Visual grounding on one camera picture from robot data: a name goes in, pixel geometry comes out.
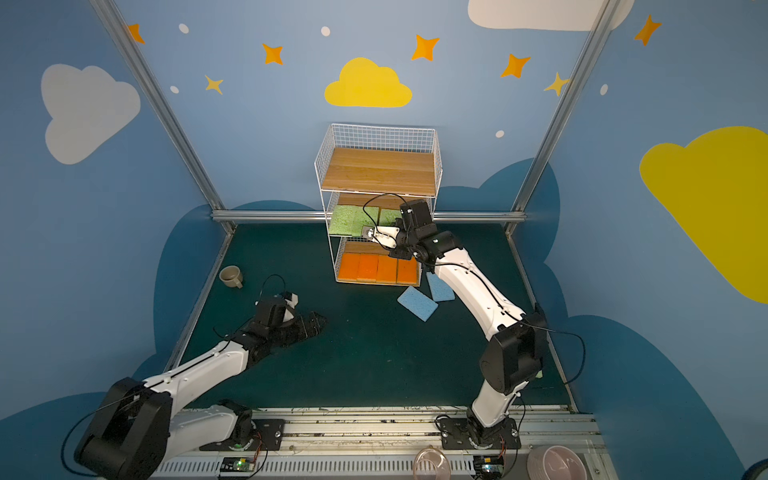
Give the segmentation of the green sponge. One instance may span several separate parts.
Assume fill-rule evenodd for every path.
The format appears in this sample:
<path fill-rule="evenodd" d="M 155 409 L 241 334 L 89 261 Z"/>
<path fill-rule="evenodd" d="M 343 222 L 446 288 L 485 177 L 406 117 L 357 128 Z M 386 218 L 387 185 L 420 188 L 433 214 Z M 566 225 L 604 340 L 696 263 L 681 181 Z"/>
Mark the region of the green sponge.
<path fill-rule="evenodd" d="M 380 208 L 377 206 L 360 207 L 355 213 L 355 226 L 352 228 L 355 236 L 364 236 L 366 228 L 373 228 L 377 225 Z"/>
<path fill-rule="evenodd" d="M 368 216 L 360 206 L 338 205 L 331 216 L 328 233 L 332 236 L 360 237 Z"/>
<path fill-rule="evenodd" d="M 401 212 L 398 209 L 382 208 L 379 211 L 378 225 L 384 227 L 394 227 L 397 220 L 401 218 Z"/>

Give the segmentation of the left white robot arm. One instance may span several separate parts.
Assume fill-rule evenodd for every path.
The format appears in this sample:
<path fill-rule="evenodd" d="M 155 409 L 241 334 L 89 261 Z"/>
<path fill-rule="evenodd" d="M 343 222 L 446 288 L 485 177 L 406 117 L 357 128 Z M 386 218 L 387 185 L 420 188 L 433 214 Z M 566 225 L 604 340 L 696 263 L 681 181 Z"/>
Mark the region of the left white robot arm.
<path fill-rule="evenodd" d="M 319 335 L 328 320 L 297 312 L 298 297 L 285 292 L 260 300 L 253 317 L 211 350 L 162 374 L 114 383 L 88 426 L 74 461 L 87 475 L 148 479 L 162 462 L 207 445 L 246 450 L 258 437 L 252 410 L 231 400 L 205 409 L 189 404 L 227 379 L 257 365 L 275 348 Z"/>

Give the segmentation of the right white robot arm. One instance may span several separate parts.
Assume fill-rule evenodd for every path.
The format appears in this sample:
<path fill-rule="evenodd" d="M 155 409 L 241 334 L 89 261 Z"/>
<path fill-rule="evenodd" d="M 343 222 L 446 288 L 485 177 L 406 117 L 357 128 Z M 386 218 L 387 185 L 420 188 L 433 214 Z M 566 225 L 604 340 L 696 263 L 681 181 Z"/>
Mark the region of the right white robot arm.
<path fill-rule="evenodd" d="M 400 205 L 396 247 L 445 282 L 473 315 L 487 340 L 479 366 L 484 383 L 469 418 L 478 429 L 500 424 L 513 396 L 543 369 L 546 318 L 509 301 L 481 272 L 468 250 L 434 223 L 425 200 Z"/>

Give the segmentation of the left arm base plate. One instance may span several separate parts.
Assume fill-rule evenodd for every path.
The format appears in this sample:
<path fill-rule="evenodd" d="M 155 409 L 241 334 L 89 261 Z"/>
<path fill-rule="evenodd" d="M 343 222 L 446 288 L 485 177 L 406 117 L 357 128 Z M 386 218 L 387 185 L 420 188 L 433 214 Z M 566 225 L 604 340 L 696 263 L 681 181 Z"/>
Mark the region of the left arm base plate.
<path fill-rule="evenodd" d="M 278 451 L 284 437 L 286 421 L 284 419 L 252 419 L 248 436 L 237 439 L 235 434 L 219 442 L 212 442 L 199 447 L 200 451 L 218 452 L 255 452 Z"/>

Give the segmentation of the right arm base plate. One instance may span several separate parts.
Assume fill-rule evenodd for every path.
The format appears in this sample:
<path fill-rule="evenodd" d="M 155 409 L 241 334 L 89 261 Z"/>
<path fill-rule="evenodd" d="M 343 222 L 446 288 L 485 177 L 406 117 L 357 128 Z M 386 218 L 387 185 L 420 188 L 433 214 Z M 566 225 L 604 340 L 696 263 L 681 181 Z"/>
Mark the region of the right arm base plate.
<path fill-rule="evenodd" d="M 492 427 L 484 427 L 474 418 L 438 415 L 434 424 L 444 450 L 516 450 L 521 447 L 517 423 L 509 417 Z"/>

